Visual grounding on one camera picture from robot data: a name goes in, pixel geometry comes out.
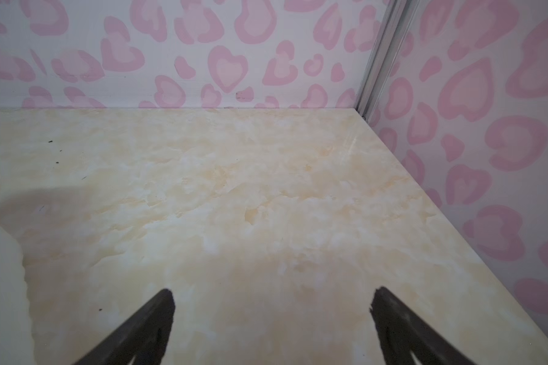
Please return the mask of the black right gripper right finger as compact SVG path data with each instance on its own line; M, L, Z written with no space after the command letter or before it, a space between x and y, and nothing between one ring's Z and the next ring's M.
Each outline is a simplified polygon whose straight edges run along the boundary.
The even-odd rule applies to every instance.
M386 364L473 363L386 287L374 292L370 313Z

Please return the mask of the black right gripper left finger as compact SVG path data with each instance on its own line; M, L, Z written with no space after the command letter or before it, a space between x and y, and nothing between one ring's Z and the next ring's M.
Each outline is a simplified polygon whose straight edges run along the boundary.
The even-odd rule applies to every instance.
M167 350L175 304L160 290L77 364L160 364Z

